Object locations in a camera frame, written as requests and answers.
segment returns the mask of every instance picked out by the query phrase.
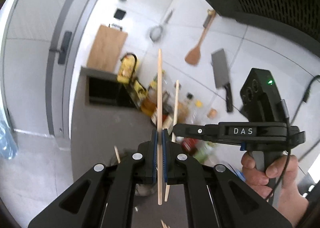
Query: door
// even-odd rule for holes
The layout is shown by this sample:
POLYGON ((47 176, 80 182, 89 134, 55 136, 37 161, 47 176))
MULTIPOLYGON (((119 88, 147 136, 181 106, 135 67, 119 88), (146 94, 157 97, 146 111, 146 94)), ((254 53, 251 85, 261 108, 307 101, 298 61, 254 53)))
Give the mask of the door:
POLYGON ((77 40, 94 4, 95 0, 15 1, 1 54, 3 99, 14 129, 69 137, 77 40))

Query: cutting board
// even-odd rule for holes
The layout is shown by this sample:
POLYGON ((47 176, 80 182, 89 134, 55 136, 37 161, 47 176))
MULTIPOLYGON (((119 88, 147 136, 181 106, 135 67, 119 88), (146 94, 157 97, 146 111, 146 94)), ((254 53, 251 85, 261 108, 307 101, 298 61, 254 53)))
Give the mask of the cutting board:
POLYGON ((87 67, 113 73, 127 32, 101 25, 93 42, 87 67))

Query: cleaver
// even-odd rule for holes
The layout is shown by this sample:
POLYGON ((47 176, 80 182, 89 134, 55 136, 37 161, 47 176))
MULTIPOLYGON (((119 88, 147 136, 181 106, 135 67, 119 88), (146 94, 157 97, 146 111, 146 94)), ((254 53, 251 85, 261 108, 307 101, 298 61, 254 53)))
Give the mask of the cleaver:
POLYGON ((227 112, 233 112, 229 69, 227 65, 226 54, 223 48, 211 54, 211 61, 216 88, 223 87, 226 90, 227 112))

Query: round metal rivet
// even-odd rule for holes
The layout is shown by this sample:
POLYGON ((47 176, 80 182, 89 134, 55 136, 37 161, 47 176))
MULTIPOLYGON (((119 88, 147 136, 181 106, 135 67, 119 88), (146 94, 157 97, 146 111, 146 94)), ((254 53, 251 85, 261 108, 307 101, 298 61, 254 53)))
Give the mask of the round metal rivet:
POLYGON ((104 166, 102 164, 97 164, 93 168, 95 171, 100 172, 104 169, 104 166))
POLYGON ((224 165, 217 165, 216 171, 218 172, 224 172, 226 170, 226 167, 224 165))
POLYGON ((177 156, 177 158, 178 158, 179 160, 186 160, 186 159, 188 158, 188 156, 187 156, 186 154, 179 154, 179 155, 177 156))
POLYGON ((135 160, 142 159, 142 154, 141 153, 134 153, 132 155, 132 158, 135 160))

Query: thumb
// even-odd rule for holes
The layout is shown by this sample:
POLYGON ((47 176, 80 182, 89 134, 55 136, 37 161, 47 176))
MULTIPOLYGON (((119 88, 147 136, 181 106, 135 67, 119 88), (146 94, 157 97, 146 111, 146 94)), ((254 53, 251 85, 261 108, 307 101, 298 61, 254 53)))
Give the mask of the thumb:
MULTIPOLYGON (((285 162, 287 160, 288 156, 282 156, 279 159, 277 159, 275 162, 273 162, 266 170, 266 175, 268 178, 275 178, 280 177, 285 162)), ((282 188, 287 188, 292 185, 295 178, 298 174, 298 159, 296 156, 292 155, 289 159, 289 164, 287 166, 286 172, 283 177, 282 181, 282 188)))

